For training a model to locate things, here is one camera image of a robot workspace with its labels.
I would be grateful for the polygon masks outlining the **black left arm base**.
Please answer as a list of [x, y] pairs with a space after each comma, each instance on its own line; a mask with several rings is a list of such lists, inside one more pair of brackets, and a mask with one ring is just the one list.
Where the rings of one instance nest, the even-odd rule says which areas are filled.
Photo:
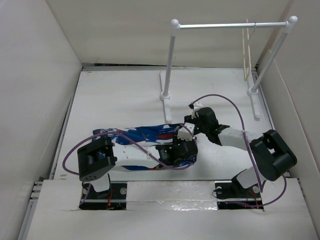
[[126, 210], [127, 185], [125, 181], [112, 181], [109, 190], [96, 192], [89, 183], [82, 184], [79, 208], [81, 210]]

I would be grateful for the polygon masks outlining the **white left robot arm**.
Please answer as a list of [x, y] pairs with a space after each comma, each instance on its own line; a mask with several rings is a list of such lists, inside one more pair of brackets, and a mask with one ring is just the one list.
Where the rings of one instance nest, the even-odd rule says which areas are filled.
[[111, 194], [110, 175], [116, 171], [181, 170], [197, 161], [195, 141], [138, 147], [112, 142], [110, 137], [92, 141], [77, 150], [79, 180], [91, 184], [95, 194], [107, 198]]

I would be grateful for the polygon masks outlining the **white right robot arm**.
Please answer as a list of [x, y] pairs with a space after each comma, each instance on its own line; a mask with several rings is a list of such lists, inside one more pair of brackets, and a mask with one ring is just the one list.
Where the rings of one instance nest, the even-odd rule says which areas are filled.
[[274, 182], [298, 163], [297, 157], [276, 130], [256, 133], [220, 124], [210, 107], [194, 110], [184, 117], [184, 122], [193, 124], [194, 133], [204, 134], [211, 143], [244, 150], [253, 158], [252, 167], [236, 174], [229, 186], [216, 188], [219, 199], [243, 197], [258, 184], [258, 180]]

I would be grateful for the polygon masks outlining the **blue white red patterned trousers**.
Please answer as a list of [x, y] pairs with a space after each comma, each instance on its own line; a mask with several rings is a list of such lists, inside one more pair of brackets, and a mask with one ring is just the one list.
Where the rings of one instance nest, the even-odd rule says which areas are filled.
[[154, 145], [171, 144], [183, 123], [161, 124], [154, 126], [138, 126], [127, 128], [98, 128], [92, 131], [95, 137], [93, 141], [100, 138], [98, 134], [109, 132], [107, 136], [111, 141], [121, 145], [134, 144], [137, 147], [150, 147]]

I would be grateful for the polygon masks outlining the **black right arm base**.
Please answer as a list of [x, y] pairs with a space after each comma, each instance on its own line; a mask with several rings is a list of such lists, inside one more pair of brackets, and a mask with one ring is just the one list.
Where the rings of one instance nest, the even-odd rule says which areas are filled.
[[216, 199], [218, 210], [264, 209], [259, 185], [243, 188], [235, 177], [215, 181], [211, 195]]

